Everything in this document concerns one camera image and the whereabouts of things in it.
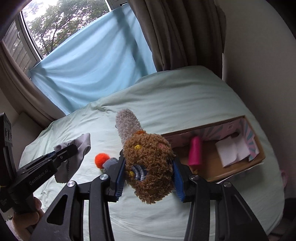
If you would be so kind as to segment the person's left hand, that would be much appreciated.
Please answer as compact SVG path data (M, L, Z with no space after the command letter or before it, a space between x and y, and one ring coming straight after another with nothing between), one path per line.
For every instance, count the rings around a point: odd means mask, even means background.
M12 218L12 224L16 234L21 240L29 240L31 234L27 230L29 226L36 225L43 217L44 212L42 210L42 203L36 197L34 198L36 212L27 214L15 214Z

